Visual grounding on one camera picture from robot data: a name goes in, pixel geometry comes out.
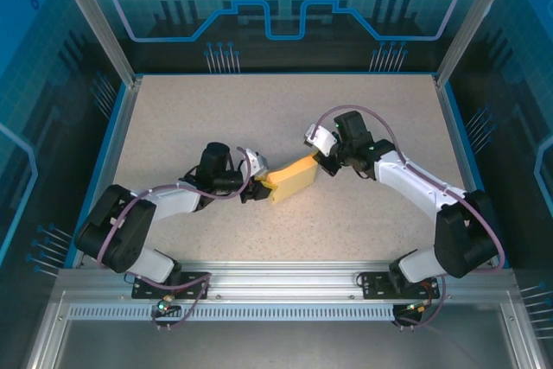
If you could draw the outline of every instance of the black mounting plate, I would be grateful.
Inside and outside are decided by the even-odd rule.
[[[182,272],[180,275],[180,281],[176,285],[188,283],[195,280],[196,278],[201,278],[207,275],[207,272]],[[201,290],[201,283],[195,284],[192,287],[176,293],[175,299],[179,300],[195,300]],[[209,287],[206,288],[204,294],[201,295],[200,299],[205,300],[207,298],[207,292]],[[132,286],[132,293],[130,296],[134,299],[139,300],[161,300],[165,295],[171,294],[170,289],[157,289],[148,285],[139,278],[135,278],[135,281]]]
[[[415,283],[398,294],[387,272],[361,272],[356,282],[363,290],[365,300],[427,300],[429,298],[429,293],[420,283]],[[432,300],[440,298],[440,290],[435,278],[426,278],[422,282],[428,283],[430,287],[432,283],[436,283],[435,288],[432,289]]]

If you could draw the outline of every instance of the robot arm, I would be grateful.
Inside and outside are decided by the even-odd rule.
[[[198,212],[214,200],[210,195],[237,192],[245,182],[247,186],[240,193],[243,203],[267,197],[270,189],[253,180],[254,176],[267,170],[267,162],[252,150],[246,150],[245,155],[248,163],[243,162],[234,169],[230,149],[222,143],[209,143],[197,167],[175,185],[146,195],[132,207],[105,248],[102,264],[115,272],[147,277],[156,283],[168,280],[171,273],[178,270],[178,264],[161,252],[144,246],[151,224],[178,213]],[[246,177],[248,164],[250,174]],[[98,258],[113,224],[137,194],[119,185],[109,186],[79,229],[75,239],[77,248],[92,258]]]
[[[482,224],[454,197],[468,202],[489,222],[493,212],[485,194],[450,186],[400,156],[393,143],[374,142],[357,111],[334,122],[338,134],[320,126],[313,134],[312,124],[305,135],[306,144],[319,150],[315,159],[322,168],[334,176],[342,166],[352,166],[360,177],[397,190],[435,224],[433,247],[410,252],[391,264],[390,280],[396,290],[443,274],[461,278],[498,254]]]

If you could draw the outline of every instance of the beige tabletop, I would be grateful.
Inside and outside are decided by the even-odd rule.
[[[309,125],[344,104],[378,112],[413,162],[461,186],[430,75],[365,74],[145,76],[115,183],[141,190],[175,182],[212,141],[231,147],[235,163],[242,146],[277,169],[307,155]],[[388,138],[365,122],[375,139]],[[180,260],[315,261],[395,259],[433,241],[430,219],[396,191],[352,169],[334,178],[319,169],[313,185],[276,205],[215,201],[156,222],[146,245]]]

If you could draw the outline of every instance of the yellow sponge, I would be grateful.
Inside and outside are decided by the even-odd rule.
[[[306,188],[314,182],[316,173],[317,162],[311,155],[290,164],[287,168],[270,172],[266,181],[276,187],[269,195],[270,201],[280,202]]]

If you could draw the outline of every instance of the glass panel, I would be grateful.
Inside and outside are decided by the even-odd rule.
[[[99,0],[139,73],[435,71],[473,0]]]
[[[121,82],[73,0],[0,0],[0,10],[0,367],[20,367]]]
[[[552,4],[495,0],[450,80],[523,289],[553,284]],[[540,337],[553,326],[545,294],[527,293]]]

